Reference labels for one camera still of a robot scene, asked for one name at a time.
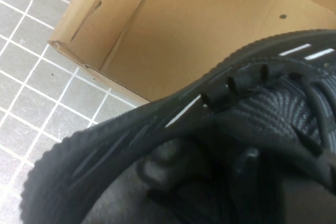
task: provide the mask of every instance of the white stripe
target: white stripe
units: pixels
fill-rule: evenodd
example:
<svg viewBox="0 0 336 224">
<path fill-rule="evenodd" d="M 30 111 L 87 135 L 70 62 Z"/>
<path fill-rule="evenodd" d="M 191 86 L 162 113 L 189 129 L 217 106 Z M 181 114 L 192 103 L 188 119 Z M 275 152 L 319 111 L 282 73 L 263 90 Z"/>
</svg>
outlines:
<svg viewBox="0 0 336 224">
<path fill-rule="evenodd" d="M 296 52 L 296 51 L 299 51 L 301 49 L 305 49 L 305 48 L 310 47 L 310 46 L 311 46 L 311 44 L 304 44 L 300 47 L 296 47 L 296 48 L 290 49 L 288 51 L 282 52 L 279 55 L 280 56 L 285 56 L 285 55 L 291 54 L 292 52 Z"/>
<path fill-rule="evenodd" d="M 194 100 L 192 100 L 183 110 L 181 110 L 179 114 L 177 114 L 173 119 L 171 119 L 170 122 L 165 127 L 167 128 L 171 124 L 175 123 L 192 105 L 195 104 L 195 102 L 197 102 L 199 98 L 201 98 L 200 94 Z"/>
<path fill-rule="evenodd" d="M 313 60 L 313 59 L 319 58 L 319 57 L 321 57 L 323 55 L 329 54 L 329 53 L 334 52 L 334 51 L 335 51 L 335 49 L 329 48 L 329 49 L 317 52 L 315 54 L 306 56 L 305 59 L 306 60 Z"/>
</svg>

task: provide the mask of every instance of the shoe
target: shoe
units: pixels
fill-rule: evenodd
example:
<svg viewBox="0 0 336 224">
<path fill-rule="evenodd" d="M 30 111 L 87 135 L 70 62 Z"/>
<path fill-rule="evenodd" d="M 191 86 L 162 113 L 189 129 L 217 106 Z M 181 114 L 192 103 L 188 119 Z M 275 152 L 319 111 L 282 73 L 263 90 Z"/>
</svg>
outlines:
<svg viewBox="0 0 336 224">
<path fill-rule="evenodd" d="M 122 176 L 104 223 L 335 223 L 335 46 L 336 30 L 262 39 L 177 93 L 65 138 L 28 175 L 23 223 L 80 224 Z M 128 173 L 171 140 L 184 146 L 179 178 Z M 127 191 L 139 177 L 152 187 Z M 163 216 L 147 218 L 146 204 Z"/>
</svg>

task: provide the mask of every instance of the brown cardboard box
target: brown cardboard box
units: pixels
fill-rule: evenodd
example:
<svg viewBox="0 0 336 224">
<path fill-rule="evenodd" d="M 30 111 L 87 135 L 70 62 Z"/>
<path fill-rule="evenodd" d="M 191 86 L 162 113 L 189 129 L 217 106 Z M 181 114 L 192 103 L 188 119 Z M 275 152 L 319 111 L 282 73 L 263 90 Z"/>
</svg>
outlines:
<svg viewBox="0 0 336 224">
<path fill-rule="evenodd" d="M 335 10 L 336 0 L 72 0 L 49 42 L 145 102 L 127 89 L 156 100 L 256 39 L 336 28 Z"/>
</svg>

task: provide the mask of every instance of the floor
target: floor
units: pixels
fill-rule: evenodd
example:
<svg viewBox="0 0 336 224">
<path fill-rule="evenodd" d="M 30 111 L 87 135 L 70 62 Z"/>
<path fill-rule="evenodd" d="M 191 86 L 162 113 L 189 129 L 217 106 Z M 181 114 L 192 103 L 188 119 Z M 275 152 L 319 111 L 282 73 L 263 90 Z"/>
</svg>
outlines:
<svg viewBox="0 0 336 224">
<path fill-rule="evenodd" d="M 69 1 L 0 0 L 0 223 L 21 223 L 22 184 L 43 152 L 136 107 L 47 45 Z"/>
</svg>

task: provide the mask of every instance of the black sneaker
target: black sneaker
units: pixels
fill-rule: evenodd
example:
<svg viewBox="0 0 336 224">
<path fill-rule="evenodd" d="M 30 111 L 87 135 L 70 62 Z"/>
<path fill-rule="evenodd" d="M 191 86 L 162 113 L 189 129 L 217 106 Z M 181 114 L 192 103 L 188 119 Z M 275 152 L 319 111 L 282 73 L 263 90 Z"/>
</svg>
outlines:
<svg viewBox="0 0 336 224">
<path fill-rule="evenodd" d="M 257 41 L 65 138 L 28 175 L 23 223 L 80 224 L 109 186 L 99 223 L 336 223 L 335 46 L 336 30 Z"/>
</svg>

